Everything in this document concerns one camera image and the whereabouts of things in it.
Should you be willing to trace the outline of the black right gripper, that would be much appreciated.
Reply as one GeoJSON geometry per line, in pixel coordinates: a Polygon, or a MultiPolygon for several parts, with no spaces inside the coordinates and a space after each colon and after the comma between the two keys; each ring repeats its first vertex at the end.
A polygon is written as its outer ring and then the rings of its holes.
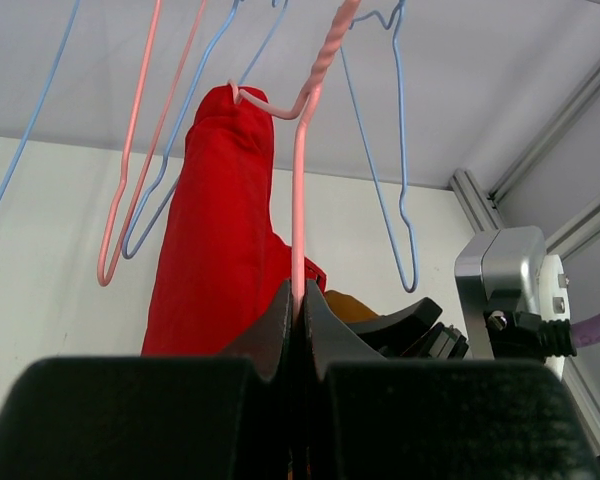
{"type": "Polygon", "coordinates": [[[467,339],[454,326],[436,323],[442,313],[434,300],[425,297],[392,314],[347,327],[387,358],[463,359],[469,350],[467,339]]]}

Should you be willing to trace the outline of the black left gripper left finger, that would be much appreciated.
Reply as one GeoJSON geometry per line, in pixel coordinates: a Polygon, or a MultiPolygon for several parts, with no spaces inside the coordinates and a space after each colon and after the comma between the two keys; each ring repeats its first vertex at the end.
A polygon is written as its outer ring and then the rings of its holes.
{"type": "Polygon", "coordinates": [[[55,357],[0,411],[0,479],[283,479],[290,286],[222,352],[55,357]]]}

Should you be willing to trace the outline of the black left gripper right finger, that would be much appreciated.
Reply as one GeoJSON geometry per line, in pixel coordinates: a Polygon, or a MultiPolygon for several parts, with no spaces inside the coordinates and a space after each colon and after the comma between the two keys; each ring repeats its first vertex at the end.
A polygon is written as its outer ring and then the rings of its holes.
{"type": "Polygon", "coordinates": [[[600,479],[556,376],[529,361],[387,359],[303,302],[311,479],[600,479]]]}

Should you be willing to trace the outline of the brown trousers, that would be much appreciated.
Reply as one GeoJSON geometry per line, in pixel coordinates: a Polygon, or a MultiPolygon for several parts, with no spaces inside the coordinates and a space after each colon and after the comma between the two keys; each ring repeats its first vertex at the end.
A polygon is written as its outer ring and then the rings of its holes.
{"type": "Polygon", "coordinates": [[[328,290],[324,292],[324,298],[330,310],[344,323],[366,322],[378,317],[376,312],[351,295],[328,290]]]}

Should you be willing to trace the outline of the red trousers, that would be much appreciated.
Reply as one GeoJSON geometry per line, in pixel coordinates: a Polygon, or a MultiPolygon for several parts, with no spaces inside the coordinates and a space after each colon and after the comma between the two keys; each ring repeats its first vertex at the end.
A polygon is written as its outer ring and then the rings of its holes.
{"type": "Polygon", "coordinates": [[[291,276],[272,227],[272,117],[229,85],[201,101],[185,139],[142,354],[211,355],[267,310],[291,276]]]}

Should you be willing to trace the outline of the pink hanger of red trousers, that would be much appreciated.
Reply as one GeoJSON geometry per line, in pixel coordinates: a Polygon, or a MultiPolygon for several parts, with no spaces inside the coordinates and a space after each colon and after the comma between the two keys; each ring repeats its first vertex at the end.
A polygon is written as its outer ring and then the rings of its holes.
{"type": "Polygon", "coordinates": [[[338,49],[356,14],[361,0],[346,0],[337,9],[309,76],[300,89],[290,110],[284,110],[258,99],[240,88],[233,80],[228,81],[235,103],[248,101],[260,110],[282,120],[298,120],[294,137],[292,176],[292,241],[291,241],[291,292],[293,319],[300,314],[306,288],[305,274],[305,148],[309,124],[319,104],[324,79],[334,61],[338,49]]]}

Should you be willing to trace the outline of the blue hanger of brown trousers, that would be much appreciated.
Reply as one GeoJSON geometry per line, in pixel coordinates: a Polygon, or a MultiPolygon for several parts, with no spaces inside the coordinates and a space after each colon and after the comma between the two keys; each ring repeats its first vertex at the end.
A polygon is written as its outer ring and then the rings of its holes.
{"type": "Polygon", "coordinates": [[[377,196],[378,205],[385,226],[385,231],[389,241],[389,246],[395,263],[399,282],[402,289],[406,293],[412,294],[419,286],[420,268],[415,227],[409,217],[409,212],[406,206],[410,171],[405,111],[405,78],[400,46],[400,36],[402,33],[404,20],[406,19],[406,12],[407,3],[405,1],[396,1],[389,12],[384,13],[378,9],[370,10],[364,14],[354,17],[349,25],[349,28],[354,30],[363,23],[370,23],[374,21],[378,24],[379,28],[387,33],[389,38],[389,47],[394,71],[395,105],[393,107],[382,106],[381,112],[383,114],[387,114],[389,116],[389,120],[394,123],[394,132],[393,136],[385,142],[383,147],[380,148],[380,153],[384,157],[392,154],[394,156],[393,162],[398,168],[398,185],[400,190],[397,196],[397,214],[399,218],[399,227],[406,235],[406,251],[403,251],[400,246],[400,238],[397,234],[396,227],[393,224],[392,214],[384,195],[376,153],[372,143],[370,142],[365,118],[360,107],[355,88],[353,74],[349,66],[347,52],[344,48],[340,48],[339,54],[356,124],[362,141],[364,155],[369,168],[369,173],[371,175],[371,181],[377,196]]]}

